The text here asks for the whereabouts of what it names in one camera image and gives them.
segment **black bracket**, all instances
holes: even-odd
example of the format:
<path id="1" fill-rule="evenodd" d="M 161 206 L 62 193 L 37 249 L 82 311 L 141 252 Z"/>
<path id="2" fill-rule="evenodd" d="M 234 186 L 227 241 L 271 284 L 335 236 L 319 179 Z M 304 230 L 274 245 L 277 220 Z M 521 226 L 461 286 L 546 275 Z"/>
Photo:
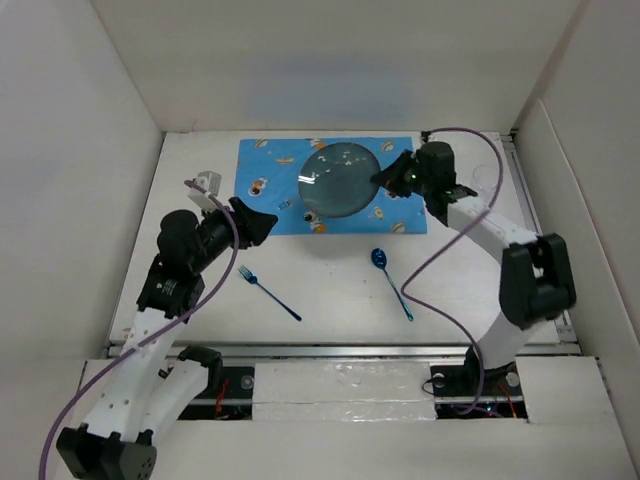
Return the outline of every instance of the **black bracket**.
<path id="1" fill-rule="evenodd" d="M 153 308 L 165 312 L 166 318 L 174 318 L 191 310 L 203 291 L 204 281 L 200 275 L 174 275 L 156 255 L 138 297 L 138 310 Z"/>
<path id="2" fill-rule="evenodd" d="M 189 346 L 178 354 L 178 360 L 192 360 L 209 370 L 209 380 L 207 387 L 198 395 L 206 396 L 208 392 L 215 392 L 220 387 L 222 380 L 222 355 L 210 348 Z"/>
<path id="3" fill-rule="evenodd" d="M 440 398 L 473 398 L 478 390 L 479 373 L 478 358 L 473 348 L 469 348 L 463 365 L 433 365 L 431 367 L 430 383 L 433 386 L 433 394 Z M 505 388 L 512 397 L 522 395 L 519 383 L 516 386 L 510 386 L 505 381 L 510 373 L 517 375 L 518 369 L 515 362 L 493 370 L 485 370 L 484 373 L 482 396 L 495 397 L 496 392 L 500 392 L 497 390 L 499 385 Z"/>
<path id="4" fill-rule="evenodd" d="M 237 197 L 229 204 L 240 249 L 260 245 L 278 222 L 277 216 L 256 212 Z M 157 244 L 160 260 L 172 275 L 196 276 L 233 245 L 233 229 L 220 210 L 205 212 L 200 223 L 190 210 L 176 210 L 160 222 Z"/>
<path id="5" fill-rule="evenodd" d="M 85 480 L 148 480 L 156 465 L 157 451 L 151 445 L 151 432 L 138 436 L 135 443 L 123 442 L 120 435 L 109 438 L 78 429 L 63 428 L 56 449 L 74 478 Z"/>
<path id="6" fill-rule="evenodd" d="M 445 226 L 449 204 L 478 195 L 456 183 L 453 149 L 445 142 L 427 142 L 415 152 L 405 150 L 371 181 L 398 197 L 422 196 L 429 213 Z"/>
<path id="7" fill-rule="evenodd" d="M 536 275 L 534 268 L 540 269 Z M 553 320 L 576 303 L 576 289 L 567 245 L 557 234 L 502 252 L 500 307 L 509 322 L 522 330 Z"/>

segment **blue placemat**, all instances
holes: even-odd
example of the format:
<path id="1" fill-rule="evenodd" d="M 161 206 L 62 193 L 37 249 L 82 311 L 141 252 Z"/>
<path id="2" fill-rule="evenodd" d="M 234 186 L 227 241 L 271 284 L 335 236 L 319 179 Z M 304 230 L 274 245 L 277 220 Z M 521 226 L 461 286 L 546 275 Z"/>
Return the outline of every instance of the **blue placemat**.
<path id="1" fill-rule="evenodd" d="M 369 149 L 382 169 L 403 150 L 413 149 L 410 137 L 242 140 L 235 195 L 255 210 L 277 215 L 278 223 L 271 232 L 276 235 L 426 233 L 422 198 L 392 198 L 383 189 L 364 210 L 350 217 L 321 218 L 309 212 L 298 195 L 300 169 L 313 152 L 338 142 L 357 143 Z"/>

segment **white enclosure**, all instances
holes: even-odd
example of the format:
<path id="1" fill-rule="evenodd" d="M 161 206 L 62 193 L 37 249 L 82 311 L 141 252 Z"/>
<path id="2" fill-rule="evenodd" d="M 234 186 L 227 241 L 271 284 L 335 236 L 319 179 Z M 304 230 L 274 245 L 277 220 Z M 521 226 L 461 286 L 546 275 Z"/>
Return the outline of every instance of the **white enclosure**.
<path id="1" fill-rule="evenodd" d="M 93 0 L 162 130 L 508 132 L 579 0 Z"/>

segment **white wall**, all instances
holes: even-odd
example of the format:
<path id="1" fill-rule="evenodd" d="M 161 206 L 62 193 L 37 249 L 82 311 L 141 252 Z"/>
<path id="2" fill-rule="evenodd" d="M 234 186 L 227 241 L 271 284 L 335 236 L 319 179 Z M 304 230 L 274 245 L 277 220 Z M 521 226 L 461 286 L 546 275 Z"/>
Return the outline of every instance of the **white wall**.
<path id="1" fill-rule="evenodd" d="M 92 0 L 163 130 L 507 132 L 579 0 Z"/>
<path id="2" fill-rule="evenodd" d="M 160 141 L 88 2 L 0 1 L 0 356 L 98 353 Z"/>
<path id="3" fill-rule="evenodd" d="M 640 2 L 592 0 L 517 138 L 547 229 L 569 241 L 586 353 L 640 466 Z"/>
<path id="4" fill-rule="evenodd" d="M 3 358 L 0 362 L 0 477 L 38 478 L 38 459 L 49 428 L 82 381 L 84 360 Z M 47 478 L 64 463 L 49 456 Z"/>

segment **red wire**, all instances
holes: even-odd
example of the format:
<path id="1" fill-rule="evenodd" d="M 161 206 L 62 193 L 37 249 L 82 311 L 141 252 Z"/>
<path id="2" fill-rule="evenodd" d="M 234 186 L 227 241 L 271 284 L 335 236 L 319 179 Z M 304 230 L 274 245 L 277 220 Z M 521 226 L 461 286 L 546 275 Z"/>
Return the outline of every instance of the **red wire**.
<path id="1" fill-rule="evenodd" d="M 227 393 L 228 386 L 229 379 L 227 378 L 222 384 L 222 390 L 220 390 L 220 393 L 216 397 L 216 412 L 213 414 L 214 419 L 218 418 L 218 415 L 220 415 L 220 412 L 222 412 L 222 400 L 224 400 L 224 395 L 225 393 Z"/>
<path id="2" fill-rule="evenodd" d="M 511 401 L 511 395 L 509 395 L 509 392 L 507 391 L 506 388 L 504 388 L 504 386 L 499 383 L 498 387 L 500 388 L 500 390 L 502 390 L 502 393 L 504 393 L 505 397 L 507 397 L 507 400 L 509 401 L 509 407 L 511 408 L 511 415 L 513 415 L 513 418 L 518 418 L 518 415 L 516 415 L 516 409 L 513 406 L 513 402 Z"/>

